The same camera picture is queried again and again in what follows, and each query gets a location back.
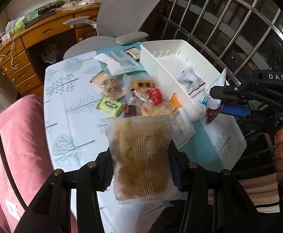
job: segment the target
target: tablecloth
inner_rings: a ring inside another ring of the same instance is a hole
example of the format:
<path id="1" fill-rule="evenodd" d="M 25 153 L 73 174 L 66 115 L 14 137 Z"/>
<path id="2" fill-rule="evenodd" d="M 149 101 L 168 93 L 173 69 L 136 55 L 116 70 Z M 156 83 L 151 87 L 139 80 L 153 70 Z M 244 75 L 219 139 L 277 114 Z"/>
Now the tablecloth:
<path id="1" fill-rule="evenodd" d="M 95 160 L 108 148 L 104 119 L 96 106 L 101 91 L 91 78 L 101 71 L 93 57 L 99 53 L 139 48 L 139 43 L 89 52 L 49 66 L 44 82 L 44 119 L 47 143 L 54 169 L 77 170 Z M 219 115 L 205 126 L 205 119 L 194 124 L 197 134 L 183 141 L 178 149 L 205 169 L 231 169 L 243 153 L 246 142 L 235 119 Z M 119 204 L 113 192 L 113 180 L 106 192 L 97 193 L 105 232 L 148 232 L 167 202 Z M 76 190 L 71 194 L 71 211 L 76 214 Z"/>

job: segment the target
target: wooden desk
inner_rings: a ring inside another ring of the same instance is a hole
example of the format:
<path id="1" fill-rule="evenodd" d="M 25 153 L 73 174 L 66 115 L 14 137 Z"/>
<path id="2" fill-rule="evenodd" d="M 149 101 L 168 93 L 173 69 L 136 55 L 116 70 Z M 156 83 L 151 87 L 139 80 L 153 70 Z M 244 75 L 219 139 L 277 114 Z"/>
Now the wooden desk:
<path id="1" fill-rule="evenodd" d="M 96 36 L 97 32 L 92 26 L 63 25 L 63 22 L 79 16 L 90 16 L 91 20 L 96 21 L 99 8 L 100 4 L 91 4 L 77 10 L 58 10 L 56 14 L 35 23 L 28 29 L 15 33 L 11 37 L 12 40 L 4 45 L 0 51 L 0 65 L 5 75 L 23 96 L 43 95 L 44 70 L 47 65 L 42 63 L 41 48 L 38 44 L 44 44 L 48 38 L 69 32 L 65 35 L 67 43 L 63 47 L 63 51 L 66 51 L 74 44 Z"/>

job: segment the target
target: white storage basket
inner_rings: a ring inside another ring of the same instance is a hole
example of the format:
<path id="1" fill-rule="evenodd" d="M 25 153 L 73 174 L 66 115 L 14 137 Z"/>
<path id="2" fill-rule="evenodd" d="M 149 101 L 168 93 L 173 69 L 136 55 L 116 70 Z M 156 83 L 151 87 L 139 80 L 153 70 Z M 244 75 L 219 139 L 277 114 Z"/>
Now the white storage basket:
<path id="1" fill-rule="evenodd" d="M 206 108 L 201 103 L 205 90 L 190 98 L 173 75 L 192 66 L 194 72 L 206 83 L 207 89 L 220 75 L 217 69 L 184 40 L 143 42 L 140 49 L 140 63 L 149 75 L 158 78 L 164 94 L 170 99 L 176 93 L 192 122 L 196 122 L 205 116 Z"/>

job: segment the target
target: desk drawer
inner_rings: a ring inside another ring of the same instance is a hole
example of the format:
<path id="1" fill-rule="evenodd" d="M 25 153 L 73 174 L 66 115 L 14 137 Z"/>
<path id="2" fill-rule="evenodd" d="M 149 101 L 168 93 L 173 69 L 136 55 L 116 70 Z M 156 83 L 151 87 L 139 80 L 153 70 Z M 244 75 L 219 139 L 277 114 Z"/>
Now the desk drawer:
<path id="1" fill-rule="evenodd" d="M 17 67 L 18 69 L 24 67 L 25 65 L 29 64 L 30 60 L 26 54 L 26 52 L 21 52 L 20 54 L 18 54 L 15 58 L 13 58 L 13 67 Z M 17 69 L 13 69 L 11 67 L 12 65 L 12 60 L 10 60 L 9 62 L 7 62 L 4 66 L 2 66 L 3 68 L 3 72 L 7 75 L 10 76 L 13 73 L 17 72 Z"/>
<path id="2" fill-rule="evenodd" d="M 41 81 L 39 77 L 35 74 L 28 79 L 24 80 L 20 84 L 16 86 L 16 89 L 18 92 L 21 94 L 24 94 L 25 92 L 29 91 L 30 89 L 33 89 L 34 87 L 38 86 L 41 84 Z"/>
<path id="3" fill-rule="evenodd" d="M 31 63 L 29 63 L 28 65 L 25 65 L 21 69 L 18 69 L 17 72 L 9 76 L 9 79 L 16 86 L 24 80 L 28 79 L 29 77 L 33 76 L 34 74 L 36 74 L 36 72 L 33 69 Z"/>
<path id="4" fill-rule="evenodd" d="M 15 47 L 12 51 L 13 57 L 15 57 L 17 54 L 19 54 L 20 52 L 22 52 L 25 49 L 20 37 L 16 38 L 14 40 L 14 44 L 15 44 Z M 9 58 L 12 58 L 11 57 L 11 48 L 12 48 L 12 41 L 0 51 L 0 54 L 4 55 L 4 56 L 0 56 L 0 65 L 1 66 L 3 66 L 6 62 L 10 61 Z"/>
<path id="5" fill-rule="evenodd" d="M 43 85 L 43 84 L 40 84 L 39 86 L 37 86 L 37 87 L 35 87 L 35 88 L 33 88 L 33 89 L 31 89 L 31 90 L 25 92 L 25 93 L 23 94 L 23 96 L 34 94 L 34 95 L 38 95 L 38 96 L 40 96 L 40 97 L 43 97 L 43 88 L 44 88 L 44 85 Z"/>
<path id="6" fill-rule="evenodd" d="M 77 29 L 77 41 L 78 43 L 86 38 L 97 36 L 97 31 L 92 26 L 86 26 Z"/>
<path id="7" fill-rule="evenodd" d="M 99 12 L 99 9 L 85 10 L 85 11 L 75 13 L 74 17 L 89 16 L 90 20 L 96 21 L 98 12 Z M 84 27 L 84 26 L 88 26 L 88 24 L 85 24 L 85 23 L 77 24 L 77 28 L 81 28 L 81 27 Z"/>
<path id="8" fill-rule="evenodd" d="M 44 23 L 22 35 L 22 39 L 26 48 L 41 42 L 44 39 L 57 35 L 59 33 L 71 30 L 70 25 L 64 25 L 63 22 L 73 18 L 71 15 L 66 15 Z"/>

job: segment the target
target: office chair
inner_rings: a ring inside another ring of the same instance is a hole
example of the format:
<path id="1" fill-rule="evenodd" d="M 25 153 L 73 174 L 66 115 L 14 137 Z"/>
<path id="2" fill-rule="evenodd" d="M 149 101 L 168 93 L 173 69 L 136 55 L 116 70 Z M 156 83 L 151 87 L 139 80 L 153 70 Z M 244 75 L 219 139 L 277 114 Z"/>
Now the office chair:
<path id="1" fill-rule="evenodd" d="M 63 24 L 86 23 L 97 30 L 97 36 L 87 38 L 69 48 L 64 60 L 90 51 L 145 41 L 145 32 L 138 32 L 143 22 L 160 0 L 101 0 L 97 22 L 88 16 L 72 18 Z"/>

